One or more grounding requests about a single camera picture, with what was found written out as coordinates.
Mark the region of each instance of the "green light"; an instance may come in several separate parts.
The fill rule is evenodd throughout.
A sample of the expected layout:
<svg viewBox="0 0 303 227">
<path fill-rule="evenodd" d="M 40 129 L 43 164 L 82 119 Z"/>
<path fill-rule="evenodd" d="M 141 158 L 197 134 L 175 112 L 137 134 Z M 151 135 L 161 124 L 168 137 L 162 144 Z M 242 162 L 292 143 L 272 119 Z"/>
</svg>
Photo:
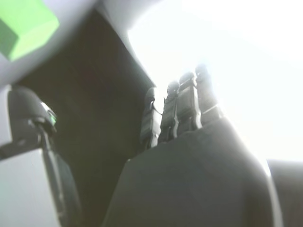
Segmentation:
<svg viewBox="0 0 303 227">
<path fill-rule="evenodd" d="M 41 0 L 0 0 L 0 52 L 11 61 L 45 45 L 58 26 Z"/>
</svg>

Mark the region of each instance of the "brown surface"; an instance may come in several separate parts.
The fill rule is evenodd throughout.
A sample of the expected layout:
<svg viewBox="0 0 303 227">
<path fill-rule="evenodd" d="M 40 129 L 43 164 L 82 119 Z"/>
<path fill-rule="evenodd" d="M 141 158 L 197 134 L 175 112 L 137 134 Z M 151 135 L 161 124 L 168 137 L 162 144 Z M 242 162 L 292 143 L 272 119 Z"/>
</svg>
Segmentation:
<svg viewBox="0 0 303 227">
<path fill-rule="evenodd" d="M 58 115 L 57 149 L 71 166 L 87 227 L 99 226 L 124 162 L 138 149 L 151 82 L 94 12 L 65 50 L 21 84 Z"/>
</svg>

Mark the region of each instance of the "green cube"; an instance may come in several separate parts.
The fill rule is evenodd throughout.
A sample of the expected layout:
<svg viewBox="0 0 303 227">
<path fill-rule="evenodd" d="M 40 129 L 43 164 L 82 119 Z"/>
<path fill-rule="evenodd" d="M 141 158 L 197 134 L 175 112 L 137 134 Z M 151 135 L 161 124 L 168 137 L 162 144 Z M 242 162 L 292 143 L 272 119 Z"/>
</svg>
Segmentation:
<svg viewBox="0 0 303 227">
<path fill-rule="evenodd" d="M 58 26 L 42 0 L 0 0 L 0 52 L 11 61 L 45 45 Z"/>
</svg>

